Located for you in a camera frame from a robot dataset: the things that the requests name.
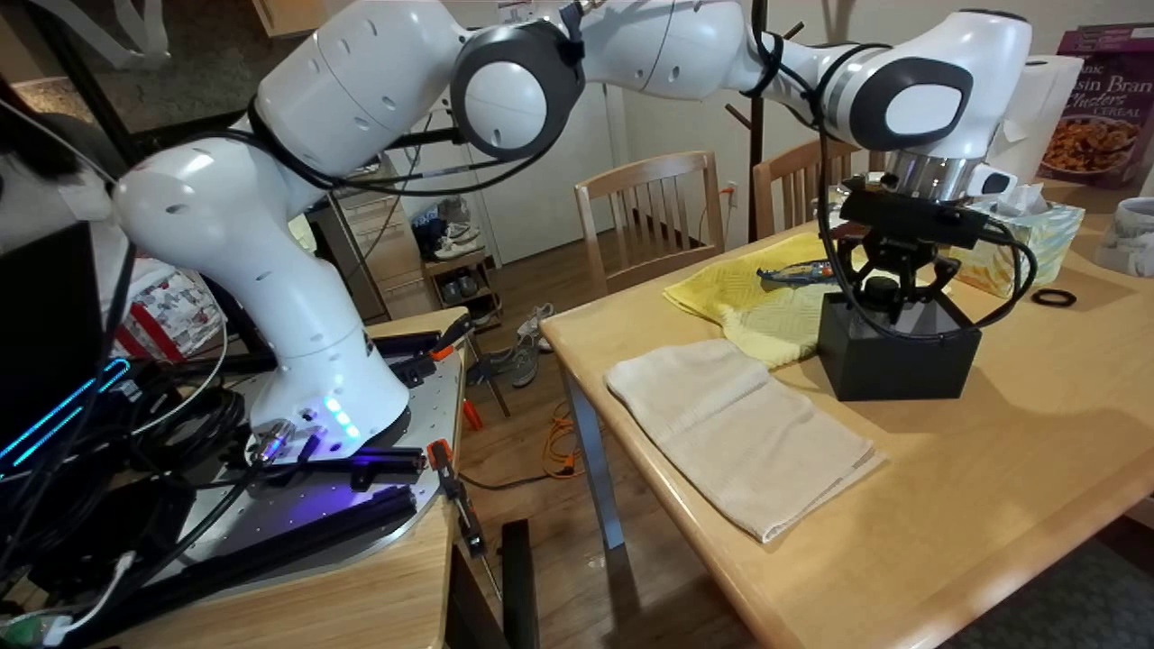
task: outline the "black box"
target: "black box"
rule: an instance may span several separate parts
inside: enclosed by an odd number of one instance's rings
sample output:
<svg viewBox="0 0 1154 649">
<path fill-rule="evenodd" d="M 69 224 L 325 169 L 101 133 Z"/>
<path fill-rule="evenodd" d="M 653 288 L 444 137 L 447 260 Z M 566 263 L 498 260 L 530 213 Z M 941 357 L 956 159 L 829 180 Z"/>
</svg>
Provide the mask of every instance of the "black box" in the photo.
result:
<svg viewBox="0 0 1154 649">
<path fill-rule="evenodd" d="M 938 400 L 959 397 L 981 332 L 945 296 L 909 306 L 884 335 L 851 310 L 847 296 L 822 303 L 819 357 L 837 400 Z"/>
</svg>

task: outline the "blue light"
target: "blue light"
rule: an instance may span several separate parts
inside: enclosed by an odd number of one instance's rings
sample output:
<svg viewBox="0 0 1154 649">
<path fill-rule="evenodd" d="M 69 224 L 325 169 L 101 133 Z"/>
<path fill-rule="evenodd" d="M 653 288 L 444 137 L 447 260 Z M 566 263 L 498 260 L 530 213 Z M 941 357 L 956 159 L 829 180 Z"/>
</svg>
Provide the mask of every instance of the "blue light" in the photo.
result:
<svg viewBox="0 0 1154 649">
<path fill-rule="evenodd" d="M 101 368 L 101 375 L 79 382 L 79 389 L 72 389 L 61 404 L 54 404 L 43 418 L 36 418 L 18 440 L 11 440 L 7 447 L 0 447 L 0 462 L 4 462 L 7 454 L 14 454 L 18 447 L 25 447 L 36 433 L 43 433 L 61 411 L 76 407 L 76 404 L 87 397 L 87 389 L 97 386 L 97 393 L 108 393 L 123 375 L 130 375 L 130 364 L 126 364 L 123 357 L 112 357 L 112 361 Z M 79 407 L 69 411 L 65 422 L 58 422 L 54 429 L 47 429 L 29 451 L 22 451 L 22 454 L 14 458 L 14 465 L 22 465 L 32 451 L 40 451 L 50 436 L 58 436 L 76 415 L 79 415 Z"/>
<path fill-rule="evenodd" d="M 50 433 L 43 433 L 22 458 L 11 462 L 11 469 L 25 465 L 29 454 L 36 454 L 47 440 L 54 440 L 61 429 L 69 429 L 72 418 L 79 418 L 83 407 L 72 407 Z"/>
</svg>

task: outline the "chair backrest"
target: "chair backrest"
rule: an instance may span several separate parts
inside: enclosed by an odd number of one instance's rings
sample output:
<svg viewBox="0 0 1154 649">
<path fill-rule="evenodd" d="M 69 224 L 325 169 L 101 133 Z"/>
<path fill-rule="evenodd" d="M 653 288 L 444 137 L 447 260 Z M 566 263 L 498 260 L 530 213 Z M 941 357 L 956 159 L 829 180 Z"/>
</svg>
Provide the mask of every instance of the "chair backrest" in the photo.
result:
<svg viewBox="0 0 1154 649">
<path fill-rule="evenodd" d="M 588 177 L 573 191 L 599 296 L 721 252 L 710 151 L 638 159 Z"/>
<path fill-rule="evenodd" d="M 862 148 L 844 141 L 829 141 L 826 155 L 826 184 L 844 184 L 855 173 L 884 169 L 880 151 L 866 155 Z M 808 141 L 754 166 L 754 238 L 815 220 L 819 162 L 822 144 Z"/>
</svg>

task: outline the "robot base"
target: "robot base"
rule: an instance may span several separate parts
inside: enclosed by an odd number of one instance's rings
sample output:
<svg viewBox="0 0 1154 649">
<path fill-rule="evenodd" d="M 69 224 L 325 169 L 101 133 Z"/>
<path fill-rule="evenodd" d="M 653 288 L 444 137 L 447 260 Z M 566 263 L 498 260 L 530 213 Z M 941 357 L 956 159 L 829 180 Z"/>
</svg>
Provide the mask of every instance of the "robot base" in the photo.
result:
<svg viewBox="0 0 1154 649">
<path fill-rule="evenodd" d="M 325 353 L 317 364 L 335 368 L 292 368 L 267 371 L 238 386 L 249 407 L 249 465 L 299 465 L 299 462 L 343 462 L 368 440 L 404 433 L 408 386 L 371 350 L 364 357 Z"/>
</svg>

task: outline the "wooden table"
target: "wooden table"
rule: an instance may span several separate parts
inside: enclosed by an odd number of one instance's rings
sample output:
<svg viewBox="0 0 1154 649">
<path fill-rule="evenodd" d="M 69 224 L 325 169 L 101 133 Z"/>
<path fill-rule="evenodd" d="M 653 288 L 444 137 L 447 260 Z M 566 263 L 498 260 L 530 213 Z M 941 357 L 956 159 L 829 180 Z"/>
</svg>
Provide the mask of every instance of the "wooden table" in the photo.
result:
<svg viewBox="0 0 1154 649">
<path fill-rule="evenodd" d="M 840 404 L 819 361 L 779 371 L 891 462 L 775 548 L 725 523 L 602 382 L 624 357 L 718 335 L 664 299 L 689 270 L 545 321 L 606 552 L 624 548 L 624 526 L 595 418 L 768 645 L 934 645 L 1003 602 L 1154 490 L 1154 281 L 1093 263 L 1111 206 L 1093 202 L 1057 281 L 1078 306 L 1024 299 L 985 332 L 959 400 Z M 995 306 L 974 288 L 952 299 L 966 314 Z"/>
<path fill-rule="evenodd" d="M 444 332 L 465 310 L 371 325 L 368 335 Z M 444 645 L 451 613 L 451 555 L 458 523 L 436 498 L 393 544 L 307 577 L 281 577 L 234 595 L 213 595 L 115 638 L 115 645 Z"/>
</svg>

